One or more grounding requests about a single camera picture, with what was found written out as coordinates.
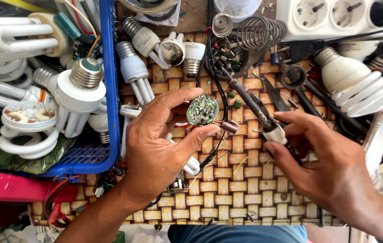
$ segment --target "circuit board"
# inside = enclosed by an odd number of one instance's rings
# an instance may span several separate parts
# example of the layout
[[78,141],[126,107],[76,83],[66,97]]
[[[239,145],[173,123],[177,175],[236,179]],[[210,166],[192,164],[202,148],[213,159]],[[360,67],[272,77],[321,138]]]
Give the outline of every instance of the circuit board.
[[187,110],[188,123],[204,126],[214,122],[218,113],[218,103],[214,98],[201,94],[190,102]]

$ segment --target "green plastic bag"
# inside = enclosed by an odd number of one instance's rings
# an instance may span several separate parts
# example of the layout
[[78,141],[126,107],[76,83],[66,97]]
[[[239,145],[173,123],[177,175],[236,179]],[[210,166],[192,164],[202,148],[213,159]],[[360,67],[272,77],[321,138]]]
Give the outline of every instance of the green plastic bag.
[[[16,145],[24,145],[30,139],[29,136],[21,136],[14,138],[12,142]],[[45,156],[34,160],[23,159],[17,154],[7,153],[0,149],[0,168],[37,175],[45,173],[65,155],[74,141],[75,138],[66,138],[63,134],[59,134],[55,148]]]

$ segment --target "electrical socket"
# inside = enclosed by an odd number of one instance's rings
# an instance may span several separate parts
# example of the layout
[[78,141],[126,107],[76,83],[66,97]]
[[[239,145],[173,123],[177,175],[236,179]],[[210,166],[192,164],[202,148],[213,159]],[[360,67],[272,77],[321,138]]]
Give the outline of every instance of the electrical socket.
[[[287,26],[283,41],[351,36],[383,30],[370,19],[373,3],[370,0],[277,0],[276,19]],[[373,37],[383,37],[383,33]]]

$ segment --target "blue plastic basket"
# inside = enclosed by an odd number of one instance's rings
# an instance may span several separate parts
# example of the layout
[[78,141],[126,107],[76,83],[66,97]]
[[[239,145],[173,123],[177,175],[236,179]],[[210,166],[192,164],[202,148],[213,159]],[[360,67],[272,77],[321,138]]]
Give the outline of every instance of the blue plastic basket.
[[117,85],[116,52],[113,49],[117,41],[114,0],[100,0],[100,17],[110,144],[76,144],[49,171],[37,176],[54,177],[68,174],[101,173],[118,161],[120,99]]

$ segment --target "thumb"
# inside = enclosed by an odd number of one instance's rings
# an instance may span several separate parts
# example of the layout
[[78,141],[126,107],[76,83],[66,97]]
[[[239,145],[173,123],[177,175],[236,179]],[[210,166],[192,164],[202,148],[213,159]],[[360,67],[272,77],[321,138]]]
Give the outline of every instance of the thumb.
[[285,146],[274,141],[266,141],[264,146],[274,155],[276,165],[280,167],[289,180],[294,182],[305,178],[306,172]]
[[191,157],[204,143],[204,141],[220,131],[216,124],[206,125],[195,128],[185,136],[178,144],[178,151],[182,151],[184,156]]

